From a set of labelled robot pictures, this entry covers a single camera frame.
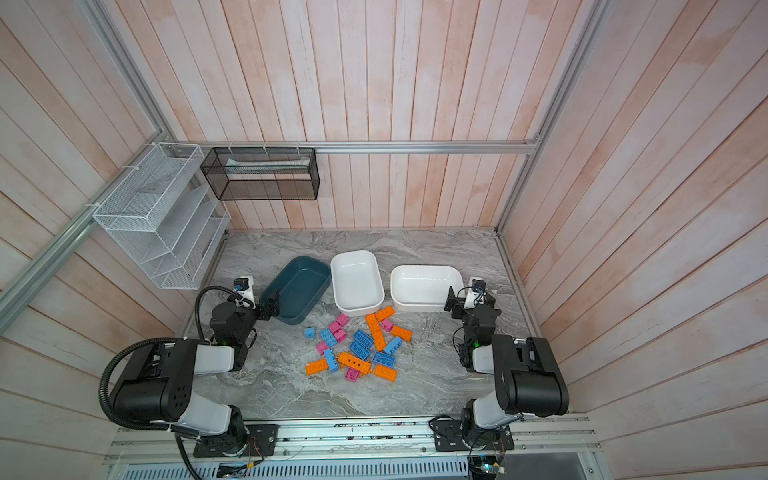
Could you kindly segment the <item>long light blue lego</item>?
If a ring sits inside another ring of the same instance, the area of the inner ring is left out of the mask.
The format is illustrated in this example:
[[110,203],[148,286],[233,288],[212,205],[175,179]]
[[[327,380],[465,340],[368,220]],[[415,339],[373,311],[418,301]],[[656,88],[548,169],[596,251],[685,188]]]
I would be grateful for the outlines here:
[[335,372],[339,369],[338,363],[336,361],[336,358],[333,354],[333,352],[330,349],[326,349],[324,351],[324,358],[328,365],[328,370],[331,372]]

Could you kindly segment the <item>long orange technic lego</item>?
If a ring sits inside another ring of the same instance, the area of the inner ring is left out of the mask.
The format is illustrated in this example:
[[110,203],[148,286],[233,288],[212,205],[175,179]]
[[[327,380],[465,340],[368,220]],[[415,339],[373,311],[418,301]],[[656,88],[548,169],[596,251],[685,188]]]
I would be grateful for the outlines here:
[[372,365],[369,362],[361,360],[348,352],[338,353],[336,359],[339,364],[354,369],[361,375],[367,375],[372,368]]

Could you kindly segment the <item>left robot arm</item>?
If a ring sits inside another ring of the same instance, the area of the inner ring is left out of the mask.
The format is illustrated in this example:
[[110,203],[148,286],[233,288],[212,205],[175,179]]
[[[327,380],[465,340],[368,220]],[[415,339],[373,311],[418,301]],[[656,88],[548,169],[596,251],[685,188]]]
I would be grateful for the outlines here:
[[246,424],[241,410],[193,390],[196,377],[242,369],[255,343],[255,326],[280,313],[280,295],[262,302],[229,289],[213,308],[211,337],[157,337],[134,343],[105,367],[98,402],[114,424],[132,430],[169,431],[177,442],[196,441],[200,458],[273,455],[278,427]]

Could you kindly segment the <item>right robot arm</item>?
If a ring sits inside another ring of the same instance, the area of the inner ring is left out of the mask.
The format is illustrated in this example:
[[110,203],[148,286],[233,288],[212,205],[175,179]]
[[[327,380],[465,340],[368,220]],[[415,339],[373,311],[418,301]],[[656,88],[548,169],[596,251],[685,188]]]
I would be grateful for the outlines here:
[[460,364],[470,373],[493,378],[493,391],[470,400],[462,410],[462,441],[471,449],[500,444],[502,429],[532,414],[540,418],[567,413],[570,399],[549,342],[496,331],[501,310],[486,284],[447,292],[444,310],[461,322],[460,342],[452,342]]

